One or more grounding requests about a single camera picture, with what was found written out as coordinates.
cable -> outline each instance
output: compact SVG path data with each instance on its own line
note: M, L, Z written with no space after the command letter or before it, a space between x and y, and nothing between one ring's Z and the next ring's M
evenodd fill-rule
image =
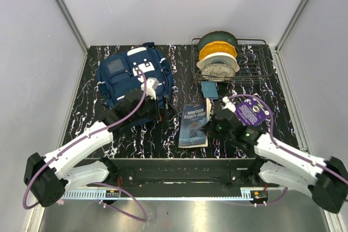
M117 182L119 183L119 187L121 187L120 178L117 178Z
M265 188L263 189L263 191L266 191L267 188L268 188L268 183L266 183Z
M118 208L116 208L116 207L114 207L114 206L111 206L111 205L108 205L108 204L104 204L104 206L107 206L108 208L114 209L114 210L116 210L116 211L118 211L118 212L120 212L120 213L122 213L122 214L124 214L124 215L126 215L126 216L128 216L128 217L131 217L131 218L137 220L137 221L143 221L143 222L146 222L146 221L147 221L148 218L147 218L147 214L146 214L146 211L145 211L144 207L143 207L143 206L140 204L140 202L139 202L132 194L130 194L128 191L126 191L126 190L124 190L124 189L122 189L122 188L120 188L120 187L111 186L111 185L108 185L108 184L105 184L105 183L101 183L101 182L95 182L95 183L93 183L93 184L96 184L96 185L99 185L99 186L104 186L104 187L112 187L113 189L119 190L120 193L121 193L121 191L122 191L123 193L127 194L128 196L130 196L130 197L132 198L132 200L134 200L134 202L136 202L136 204L139 206L139 208L141 209L142 213L144 214L145 218L136 217L136 216L134 216L134 215L132 215L132 214L130 214L130 213L124 212L123 210L118 209Z
M286 187L285 188L285 190L284 190L284 192L283 192L283 194L279 197L279 198L277 198L276 200L273 200L272 202L269 202L269 203L267 203L267 204L257 204L256 206L268 206L268 205L274 205L274 204L276 204L276 203L278 203L279 201L281 201L283 198L284 198L284 196L288 193L288 188ZM235 203L235 202L231 202L231 201L225 201L225 203L228 203L228 204L230 204L230 205L235 205L235 206L253 206L253 207L255 207L255 205L250 205L250 204L239 204L239 203Z
M339 180L341 180L343 183L345 183L346 185L348 185L348 180L346 180L345 178L343 178L341 175L335 173L335 171L329 169L329 168L326 167L326 166L323 166L322 164L319 164L319 163L317 163L317 162L313 162L313 161L311 161L311 160L309 160L309 159L307 159L307 158L305 158L305 157L303 157L303 156L301 156L301 155L298 155L297 153L295 153L295 152L293 152L293 151L291 151L291 150L289 150L289 149L287 149L287 148L285 148L285 147L283 147L283 146L277 144L277 142L275 141L275 139L274 139L274 137L273 137L273 130L274 130L274 118L273 118L273 113L272 113L271 109L269 108L269 106L268 106L262 99L260 99L260 98L257 97L257 96L254 96L254 95L232 95L232 96L229 97L229 99L233 99L233 98L237 98L237 97L252 97L252 98L255 98L255 99L257 99L260 103L262 103L262 105L265 106L266 109L270 112L270 118L271 118L271 123L270 123L270 139L271 139L271 141L274 143L275 146L277 146L278 148L282 149L283 151L285 151L285 152L291 154L292 156L295 156L295 157L297 157L297 158L299 158L299 159L301 159L301 160L303 160L303 161L305 161L305 162L307 162L307 163L310 163L310 164L312 164L312 165L314 165L314 166L320 167L322 170L324 170L324 171L330 173L331 175L335 176L336 178L338 178Z
M140 75L143 77L144 79L144 92L142 93L142 96L141 96L141 99L139 101L139 103L136 105L136 107L127 115L125 116L124 118L118 120L117 122L114 122L106 127L103 127L99 130L95 130L93 132L91 132L89 134L89 136L92 136L92 135L95 135L97 133L100 133L104 130L107 130L107 129L110 129L124 121L126 121L127 119L129 119L133 114L135 114L135 112L140 108L141 104L143 103L143 101L145 100L145 97L146 97L146 89L147 89L147 86L146 86L146 77L145 77L145 74L142 72L142 70L138 70L137 71L138 73L138 76L140 77ZM81 138L77 139L76 141L74 141L73 143L71 143L69 146L67 146L66 148L64 148L61 152L59 152L57 154L57 158L60 157L63 153L65 153L67 150L69 150L70 148L72 148L73 146L75 146L76 144L78 144L79 142L87 139L88 137L86 135L82 136ZM34 182L36 181L36 179L38 178L38 176L44 171L44 169L46 169L53 161L55 161L57 159L56 157L53 157L51 160L49 160L48 162L46 162L35 174L34 176L32 177L32 179L30 180L27 188L26 188L26 191L24 193L24 196L23 196L23 201L22 201L22 205L25 209L29 210L29 209L32 209L34 208L35 206L37 206L39 204L39 202L36 202L34 203L33 205L31 206L28 206L27 205L27 199L28 199L28 195L29 195L29 192L30 192L30 189L32 188ZM119 188L120 190L122 190L122 192L124 192L125 194L129 195L131 198L135 199L132 195L130 195L127 191L125 191L124 189L121 189Z

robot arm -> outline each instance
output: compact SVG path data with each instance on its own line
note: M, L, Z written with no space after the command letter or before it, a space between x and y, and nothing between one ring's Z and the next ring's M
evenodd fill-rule
M51 162L53 158L56 159L41 172L30 188L41 206L47 207L54 204L67 190L95 182L116 182L117 167L107 158L102 158L100 161L82 167L75 167L75 165L95 150L111 143L113 133L117 133L124 126L133 125L133 122L139 122L145 118L158 120L159 109L156 97L153 97L153 92L150 91L149 93L150 95L145 98L138 111L122 124L109 129L106 128L110 124L118 122L133 110L141 99L142 90L134 89L127 93L121 103L117 104L112 110L106 110L99 121L63 147L44 156L34 153L28 158L24 175L24 183L27 186L38 170ZM91 135L91 133L101 129L105 130Z
M266 183L279 184L310 196L318 206L329 212L339 212L348 195L348 186L314 163L347 179L348 173L342 161L335 157L330 160L315 157L275 139L276 146L269 133L243 125L235 114L234 104L227 97L223 102L225 106L215 113L202 130L209 137L232 140L251 158L256 158L258 163L252 170L246 171L247 175L241 178L242 182L252 179L251 182L255 183L255 180L261 179ZM303 161L300 156L309 159L312 164Z

metal floor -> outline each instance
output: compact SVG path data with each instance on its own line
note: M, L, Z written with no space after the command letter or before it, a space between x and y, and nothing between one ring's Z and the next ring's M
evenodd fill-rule
M270 191L271 200L280 191ZM233 206L226 202L148 201L141 202L149 215L148 222L135 221L97 202L66 201L45 210L40 232L326 232L322 210L312 199L290 191L281 202L266 207ZM141 215L132 201L115 205L134 215Z

book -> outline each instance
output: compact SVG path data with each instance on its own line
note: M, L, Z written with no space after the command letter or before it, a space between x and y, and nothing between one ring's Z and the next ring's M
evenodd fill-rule
M208 138L200 128L210 119L212 104L208 98L196 104L186 104L183 109L179 133L179 148L208 146Z

metal frame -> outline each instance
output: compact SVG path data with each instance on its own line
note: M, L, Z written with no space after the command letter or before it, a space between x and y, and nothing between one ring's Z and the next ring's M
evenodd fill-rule
M77 166L98 160L84 159ZM250 159L110 159L122 187L136 198L240 197L243 187L264 188L241 181L255 163ZM110 185L117 186L117 181Z
M69 25L72 34L75 36L78 44L81 46L83 52L86 54L89 46L87 45L87 43L85 42L85 40L82 37L81 32L78 30L68 8L66 7L65 3L63 0L55 0L55 2L58 5L59 10L61 11L62 15L64 16L67 24Z
M305 9L306 5L308 4L309 0L301 0L299 5L297 6L297 9L295 11L295 13L293 14L287 28L285 29L282 37L280 38L278 44L276 45L276 50L280 51L285 43L285 41L287 40L289 34L291 33L292 29L294 28L297 20L299 19L299 17L301 16L303 10Z
M71 14L69 13L65 3L63 0L55 0L57 2L57 5L59 7L59 9L61 10L63 16L65 17L71 31L73 32L74 36L76 37L79 45L81 46L82 50L85 52L85 54L88 51L88 46L86 44L86 42L84 41L80 31L78 30ZM284 96L285 99L288 103L288 108L289 108L289 112L290 112L290 116L292 119L292 122L294 124L294 128L296 130L296 134L297 134L297 140L299 142L299 145L301 146L302 150L308 150L309 153L311 153L311 148L310 148L310 143L309 143L309 139L307 137L306 131L303 127L303 122L296 104L296 100L293 96L293 92L289 83L289 79L286 73L286 70L284 68L283 62L282 62L282 58L281 58L281 54L280 54L280 50L282 49L284 43L286 42L289 34L291 33L294 25L296 24L297 20L299 19L300 15L302 14L304 8L306 7L306 5L308 4L310 0L301 0L299 3L299 6L297 7L294 15L292 16L288 26L286 27L282 37L280 38L278 44L276 47L272 47L271 51L272 51L272 56L274 58L275 61L275 65L277 68L277 72L278 72L278 76L279 76L279 80L281 81L281 86L282 89L284 91ZM82 70L79 72L79 76L78 76L78 82L80 80L82 76ZM66 116L66 121L64 123L64 126L62 128L61 131L61 135L58 141L58 147L61 146L61 143L63 142L63 135L64 135L64 131L66 129L66 125L67 125L67 120L69 119L69 115L70 115L70 110L71 107L73 106L73 101L74 98L76 96L77 93L77 86L78 83L76 84L76 89L74 90L74 94L72 96L71 99L71 106L69 107L69 110L67 112L67 116ZM38 231L39 230L39 226L42 220L42 215L44 213L44 208L38 206L35 207L31 213L30 216L30 220L28 222L27 225L27 229L26 231ZM327 211L323 211L323 215L326 217L329 228L331 231L346 231L344 223L342 221L341 215L335 215L332 213L329 213Z
M62 196L63 200L133 200L130 197L122 195L117 191L111 192L113 188L103 187L88 187L85 189L74 189L65 192ZM253 200L251 197L251 191L246 189L240 189L240 196L236 197L136 197L137 200L166 200L166 201L248 201Z
M297 106L296 99L293 95L287 72L284 68L281 53L279 51L276 51L275 47L270 47L270 49L272 51L272 56L277 68L277 73L281 82L285 100L287 101L290 118L296 132L296 138L299 143L300 149L307 150L309 154L312 154L312 148L310 146L309 138L300 116L299 107ZM323 210L323 216L326 219L331 232L346 232L345 224L340 213L333 214Z
M80 69L79 69L79 72L78 72L78 75L76 78L76 82L75 82L73 93L72 93L72 96L70 99L69 107L66 110L64 124L62 126L61 131L60 131L60 135L59 135L59 139L58 139L58 143L57 143L57 148L59 148L63 145L65 130L66 130L67 125L69 123L71 110L72 110L72 107L74 105L75 97L77 95L78 87L79 87L79 84L80 84L80 81L82 78L82 73L83 73L83 69L84 69L86 61L87 61L87 57L88 57L88 55L87 55L87 53L85 53L83 62L81 63L81 66L80 66ZM25 232L39 231L42 217L44 215L44 210L45 210L45 208L41 207L40 205L38 205L32 209L32 212L30 213L30 218L29 218L28 224L26 226Z

